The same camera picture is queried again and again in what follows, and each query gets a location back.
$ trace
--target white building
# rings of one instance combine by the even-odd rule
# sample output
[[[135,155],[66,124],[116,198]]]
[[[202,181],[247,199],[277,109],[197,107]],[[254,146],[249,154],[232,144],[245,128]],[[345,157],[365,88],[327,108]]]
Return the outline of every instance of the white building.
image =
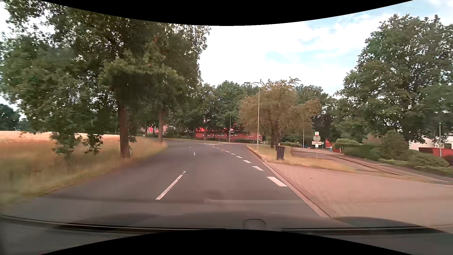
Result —
[[[410,142],[409,149],[418,151],[419,147],[439,148],[439,145],[433,143],[433,140],[429,138],[425,138],[424,140],[426,143]],[[450,136],[447,137],[447,141],[445,143],[449,143],[450,147],[453,145],[453,134],[450,134]]]

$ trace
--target dry grass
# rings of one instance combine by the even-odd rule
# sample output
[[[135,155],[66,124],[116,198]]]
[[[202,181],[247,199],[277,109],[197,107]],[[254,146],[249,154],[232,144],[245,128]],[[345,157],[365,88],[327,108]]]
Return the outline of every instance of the dry grass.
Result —
[[[50,133],[23,134],[0,131],[0,205],[41,196],[74,183],[89,180],[136,159],[166,148],[153,139],[137,137],[131,158],[120,160],[119,136],[105,135],[98,155],[85,154],[78,146],[69,160],[52,151]]]
[[[346,171],[346,172],[356,172],[352,167],[340,164],[336,161],[327,160],[327,159],[316,159],[316,158],[302,158],[294,157],[291,155],[291,148],[285,147],[284,160],[276,160],[277,152],[275,148],[270,148],[269,145],[260,145],[258,150],[256,145],[247,145],[250,149],[261,155],[265,160],[278,163],[278,164],[288,164],[296,165],[303,167],[313,167],[313,168],[323,168],[337,171]]]

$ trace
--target windshield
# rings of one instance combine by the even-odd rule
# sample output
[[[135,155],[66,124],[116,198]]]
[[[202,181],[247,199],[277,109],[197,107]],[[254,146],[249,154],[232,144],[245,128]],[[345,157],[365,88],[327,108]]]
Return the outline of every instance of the windshield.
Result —
[[[0,1],[7,254],[188,229],[411,252],[397,235],[451,232],[448,1],[239,26],[79,8]]]

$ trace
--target blue sky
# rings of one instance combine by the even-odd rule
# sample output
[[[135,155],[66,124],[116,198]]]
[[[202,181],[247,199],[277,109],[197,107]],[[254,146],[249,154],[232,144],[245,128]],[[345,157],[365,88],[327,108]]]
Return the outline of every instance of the blue sky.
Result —
[[[0,3],[0,31],[9,16]],[[299,78],[333,94],[342,88],[379,21],[393,14],[434,17],[453,23],[453,0],[413,0],[374,10],[320,20],[258,26],[213,26],[202,53],[204,82],[238,83]]]

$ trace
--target asphalt road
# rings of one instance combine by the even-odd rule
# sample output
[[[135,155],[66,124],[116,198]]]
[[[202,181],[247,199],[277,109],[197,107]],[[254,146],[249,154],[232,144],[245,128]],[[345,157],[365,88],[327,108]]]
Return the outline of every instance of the asphalt road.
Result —
[[[246,145],[168,141],[163,153],[133,167],[64,188],[4,211],[57,222],[139,226],[157,215],[259,211],[314,216]]]

